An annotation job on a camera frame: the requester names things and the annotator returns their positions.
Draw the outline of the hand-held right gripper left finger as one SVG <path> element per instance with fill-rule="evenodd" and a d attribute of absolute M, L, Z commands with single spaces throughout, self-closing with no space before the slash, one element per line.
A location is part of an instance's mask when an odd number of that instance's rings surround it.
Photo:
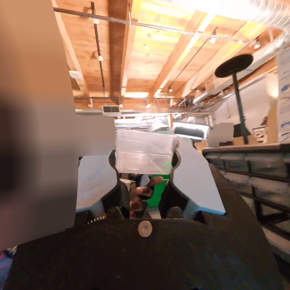
<path fill-rule="evenodd" d="M 108 155 L 82 157 L 76 214 L 88 212 L 93 219 L 121 218 L 121 182 L 115 161 L 115 150 Z"/>

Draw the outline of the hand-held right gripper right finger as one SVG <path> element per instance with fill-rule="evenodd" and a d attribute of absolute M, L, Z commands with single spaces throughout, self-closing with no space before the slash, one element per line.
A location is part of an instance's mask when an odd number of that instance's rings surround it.
<path fill-rule="evenodd" d="M 186 200 L 183 216 L 193 219 L 199 211 L 225 215 L 226 210 L 206 159 L 186 141 L 178 141 L 175 152 L 178 162 L 171 172 L 170 182 Z"/>

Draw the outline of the green plastic bin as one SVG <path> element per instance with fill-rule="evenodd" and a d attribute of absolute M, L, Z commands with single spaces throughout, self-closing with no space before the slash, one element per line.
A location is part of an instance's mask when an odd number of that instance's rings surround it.
<path fill-rule="evenodd" d="M 155 178 L 155 177 L 162 177 L 163 181 L 154 186 L 153 195 L 151 198 L 149 198 L 147 200 L 148 208 L 158 207 L 159 202 L 161 200 L 161 195 L 162 195 L 163 191 L 165 190 L 167 182 L 169 181 L 170 174 L 168 174 L 168 175 L 161 175 L 161 174 L 149 175 L 150 179 Z"/>

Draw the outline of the black drawer cabinet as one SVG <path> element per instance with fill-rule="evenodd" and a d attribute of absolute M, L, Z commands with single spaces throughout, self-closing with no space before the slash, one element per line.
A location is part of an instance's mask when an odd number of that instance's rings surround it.
<path fill-rule="evenodd" d="M 289 144 L 205 148 L 202 155 L 241 194 L 262 227 L 289 241 Z"/>

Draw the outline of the clear plastic drawer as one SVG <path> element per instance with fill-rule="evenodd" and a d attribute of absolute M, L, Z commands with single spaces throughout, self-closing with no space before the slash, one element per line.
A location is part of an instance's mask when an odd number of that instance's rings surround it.
<path fill-rule="evenodd" d="M 118 129 L 115 167 L 121 173 L 168 175 L 176 146 L 176 135 Z"/>

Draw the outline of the person's left hand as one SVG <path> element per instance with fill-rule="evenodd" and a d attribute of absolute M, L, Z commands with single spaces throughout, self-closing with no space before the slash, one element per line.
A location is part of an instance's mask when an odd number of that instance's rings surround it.
<path fill-rule="evenodd" d="M 143 200 L 150 199 L 154 194 L 154 187 L 163 182 L 162 176 L 138 175 L 130 186 L 130 218 L 136 218 L 136 213 L 143 211 Z"/>

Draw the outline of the cardboard box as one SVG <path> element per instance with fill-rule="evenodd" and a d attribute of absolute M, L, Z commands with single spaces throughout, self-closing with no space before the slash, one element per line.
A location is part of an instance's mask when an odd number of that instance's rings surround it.
<path fill-rule="evenodd" d="M 245 143 L 244 137 L 235 137 L 233 138 L 232 142 L 234 146 L 242 146 L 242 145 L 256 145 L 259 144 L 259 142 L 256 140 L 256 138 L 253 135 L 247 136 L 248 143 Z"/>

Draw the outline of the ceiling air vent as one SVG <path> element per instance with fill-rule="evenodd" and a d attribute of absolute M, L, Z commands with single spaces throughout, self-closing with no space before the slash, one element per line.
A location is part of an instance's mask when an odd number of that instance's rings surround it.
<path fill-rule="evenodd" d="M 103 105 L 101 106 L 103 114 L 119 114 L 120 113 L 120 106 L 108 106 Z"/>

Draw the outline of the black round-top stand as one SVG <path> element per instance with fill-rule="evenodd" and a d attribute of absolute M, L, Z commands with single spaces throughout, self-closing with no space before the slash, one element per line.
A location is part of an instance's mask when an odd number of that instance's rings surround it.
<path fill-rule="evenodd" d="M 232 76 L 235 96 L 237 101 L 237 108 L 240 117 L 240 130 L 241 135 L 244 137 L 245 143 L 248 143 L 247 136 L 248 131 L 245 126 L 245 117 L 243 113 L 241 98 L 240 98 L 240 91 L 238 87 L 238 80 L 237 80 L 237 73 L 245 70 L 248 68 L 253 62 L 253 56 L 251 54 L 242 54 L 239 56 L 232 57 L 231 59 L 225 61 L 215 70 L 215 76 L 217 78 L 226 78 Z"/>

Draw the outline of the white stacked shelf unit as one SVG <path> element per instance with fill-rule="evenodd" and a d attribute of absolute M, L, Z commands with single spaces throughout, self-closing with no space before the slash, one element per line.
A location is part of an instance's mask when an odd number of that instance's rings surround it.
<path fill-rule="evenodd" d="M 277 140 L 290 143 L 290 48 L 277 56 Z"/>

